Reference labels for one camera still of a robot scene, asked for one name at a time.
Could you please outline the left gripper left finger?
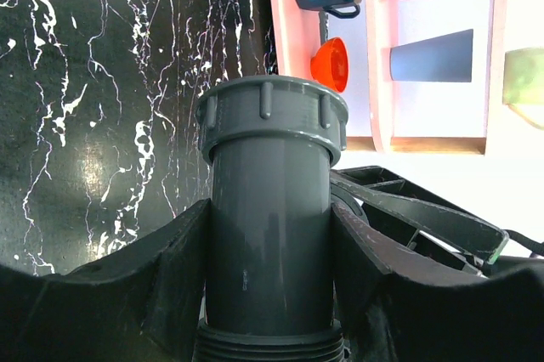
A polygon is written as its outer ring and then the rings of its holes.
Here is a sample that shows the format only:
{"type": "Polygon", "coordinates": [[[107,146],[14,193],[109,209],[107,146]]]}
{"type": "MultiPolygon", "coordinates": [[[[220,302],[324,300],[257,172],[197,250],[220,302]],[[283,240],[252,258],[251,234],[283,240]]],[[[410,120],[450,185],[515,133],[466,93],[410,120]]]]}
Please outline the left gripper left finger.
{"type": "Polygon", "coordinates": [[[210,203],[69,274],[1,269],[4,361],[189,361],[210,203]]]}

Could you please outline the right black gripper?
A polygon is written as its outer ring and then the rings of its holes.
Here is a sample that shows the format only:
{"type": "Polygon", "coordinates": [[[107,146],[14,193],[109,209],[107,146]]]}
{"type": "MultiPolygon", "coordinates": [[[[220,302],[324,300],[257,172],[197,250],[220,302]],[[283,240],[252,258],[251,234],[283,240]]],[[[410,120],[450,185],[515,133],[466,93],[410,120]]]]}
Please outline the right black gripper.
{"type": "Polygon", "coordinates": [[[363,201],[365,212],[374,208],[457,249],[485,277],[543,264],[542,242],[500,229],[386,168],[332,170],[331,181],[363,201]],[[508,240],[530,255],[500,255],[508,240]]]}

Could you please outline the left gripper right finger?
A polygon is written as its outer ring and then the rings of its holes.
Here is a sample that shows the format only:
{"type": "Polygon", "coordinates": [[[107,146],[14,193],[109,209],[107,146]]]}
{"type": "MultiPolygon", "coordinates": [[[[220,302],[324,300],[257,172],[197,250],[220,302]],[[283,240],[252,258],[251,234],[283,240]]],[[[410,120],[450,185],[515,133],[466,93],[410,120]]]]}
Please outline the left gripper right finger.
{"type": "Polygon", "coordinates": [[[491,278],[410,251],[341,204],[334,282],[356,361],[540,361],[543,267],[491,278]]]}

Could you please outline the dark grey pipe tee fitting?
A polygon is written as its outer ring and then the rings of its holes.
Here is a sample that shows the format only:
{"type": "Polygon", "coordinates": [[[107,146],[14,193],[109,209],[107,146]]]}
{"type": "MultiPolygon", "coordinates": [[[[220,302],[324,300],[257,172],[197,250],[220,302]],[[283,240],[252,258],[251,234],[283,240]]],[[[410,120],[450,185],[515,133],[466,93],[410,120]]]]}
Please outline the dark grey pipe tee fitting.
{"type": "Polygon", "coordinates": [[[248,76],[205,92],[196,117],[212,198],[195,360],[343,360],[330,171],[346,103],[316,82],[248,76]]]}

